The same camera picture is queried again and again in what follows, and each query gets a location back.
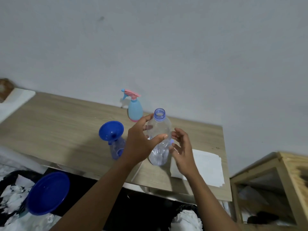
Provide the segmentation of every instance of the hand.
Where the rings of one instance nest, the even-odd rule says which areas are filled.
[[[193,158],[193,149],[188,137],[188,134],[180,128],[174,128],[172,132],[172,138],[179,142],[180,147],[172,143],[169,147],[169,152],[175,159],[177,168],[180,173],[186,178],[192,175],[198,174],[198,169]]]
[[[148,136],[143,134],[143,131],[148,129],[145,123],[151,120],[153,116],[154,114],[150,114],[142,117],[128,130],[126,145],[119,159],[125,159],[132,167],[145,160],[157,144],[168,138],[167,134],[160,134],[148,140]]]

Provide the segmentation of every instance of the dark floor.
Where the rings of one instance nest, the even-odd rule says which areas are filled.
[[[57,171],[48,169],[46,174]],[[94,179],[66,173],[70,179],[70,190],[62,204],[52,212],[63,216],[96,182]],[[168,230],[176,209],[184,205],[157,196],[122,188],[104,226],[114,230]]]

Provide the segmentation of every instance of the person's right arm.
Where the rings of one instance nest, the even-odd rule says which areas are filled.
[[[229,217],[215,198],[209,187],[204,182],[196,167],[193,150],[186,132],[175,128],[172,138],[179,142],[170,146],[169,152],[175,159],[176,165],[192,189],[198,211],[205,230],[207,231],[239,231],[237,224]]]

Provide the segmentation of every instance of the tabletop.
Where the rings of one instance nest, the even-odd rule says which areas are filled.
[[[221,158],[225,184],[209,187],[217,199],[232,201],[222,127],[169,119],[173,128],[182,128],[188,133],[194,149],[214,153]],[[123,138],[126,138],[128,129],[134,125],[127,116],[127,109],[39,92],[0,124],[0,144],[17,152],[102,176],[114,160],[108,143],[99,138],[98,130],[102,124],[112,120],[124,125]],[[171,177],[170,162],[171,156],[164,166],[158,167],[146,159],[133,169],[126,182],[192,195],[186,180]]]

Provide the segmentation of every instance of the blue funnel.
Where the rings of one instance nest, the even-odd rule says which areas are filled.
[[[123,132],[124,126],[121,122],[110,121],[102,125],[98,131],[98,135],[102,140],[108,141],[108,144],[111,145],[112,142],[122,136]]]

